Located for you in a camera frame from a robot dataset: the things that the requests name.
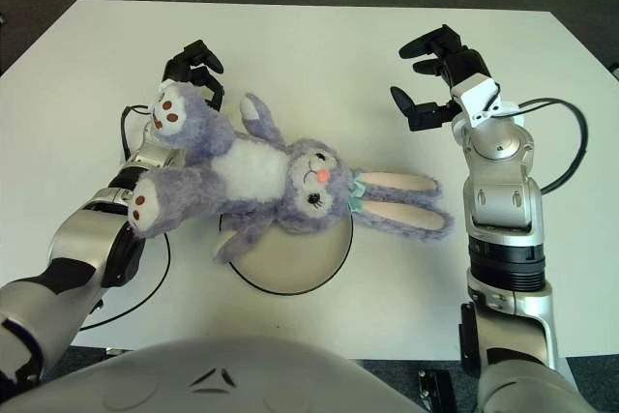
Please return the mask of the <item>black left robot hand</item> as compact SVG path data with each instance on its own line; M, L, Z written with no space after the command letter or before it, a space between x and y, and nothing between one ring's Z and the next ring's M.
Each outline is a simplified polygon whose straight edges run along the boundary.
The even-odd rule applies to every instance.
M167 61L162 81L171 79L209 89L212 98L205 102L220 111L224 89L214 74L223 74L223 71L223 64L215 53L202 40L197 40Z

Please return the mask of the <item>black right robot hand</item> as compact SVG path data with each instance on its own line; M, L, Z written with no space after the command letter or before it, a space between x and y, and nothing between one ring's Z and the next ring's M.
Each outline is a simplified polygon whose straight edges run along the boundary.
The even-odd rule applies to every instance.
M405 44L399 51L401 59L413 59L422 55L434 58L418 61L412 65L417 74L440 76L451 89L474 74L490 76L480 53L461 43L460 35L447 24L434 29ZM415 104L397 86L390 92L400 112L407 119L411 132L441 128L451 122L462 109L454 100L443 105L437 103Z

